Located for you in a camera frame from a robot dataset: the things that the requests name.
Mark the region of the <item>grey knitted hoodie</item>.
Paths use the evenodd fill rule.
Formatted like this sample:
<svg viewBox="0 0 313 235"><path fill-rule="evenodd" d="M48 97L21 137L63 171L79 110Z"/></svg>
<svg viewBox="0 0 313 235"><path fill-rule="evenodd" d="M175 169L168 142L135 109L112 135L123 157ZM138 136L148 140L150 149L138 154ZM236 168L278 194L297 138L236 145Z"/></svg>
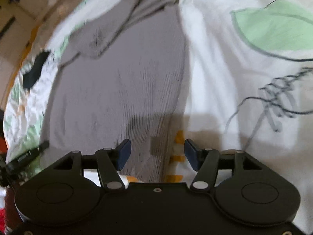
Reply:
<svg viewBox="0 0 313 235"><path fill-rule="evenodd" d="M121 0L74 31L52 85L42 168L78 150L132 143L121 173L163 180L186 103L189 50L179 0Z"/></svg>

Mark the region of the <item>black folded cloth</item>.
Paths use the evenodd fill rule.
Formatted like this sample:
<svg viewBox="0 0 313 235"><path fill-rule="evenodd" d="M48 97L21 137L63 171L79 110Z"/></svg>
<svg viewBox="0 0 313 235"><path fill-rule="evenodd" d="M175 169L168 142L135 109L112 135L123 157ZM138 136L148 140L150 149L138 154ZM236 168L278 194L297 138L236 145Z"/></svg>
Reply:
<svg viewBox="0 0 313 235"><path fill-rule="evenodd" d="M23 75L23 88L30 90L41 76L41 71L44 63L46 62L50 50L42 51L34 60L31 70Z"/></svg>

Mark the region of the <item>white leaf-print duvet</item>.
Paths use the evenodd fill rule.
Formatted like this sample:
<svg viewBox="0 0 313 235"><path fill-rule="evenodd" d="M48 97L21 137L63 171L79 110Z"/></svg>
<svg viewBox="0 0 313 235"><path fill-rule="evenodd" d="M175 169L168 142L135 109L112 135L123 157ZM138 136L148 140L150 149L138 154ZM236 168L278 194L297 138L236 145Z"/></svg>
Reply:
<svg viewBox="0 0 313 235"><path fill-rule="evenodd" d="M17 74L4 116L7 161L39 145L61 57L71 34L121 0L82 0L32 48ZM312 0L179 0L189 50L186 103L160 182L191 185L183 150L247 153L291 182L301 203L294 224L312 233ZM23 75L50 50L30 89Z"/></svg>

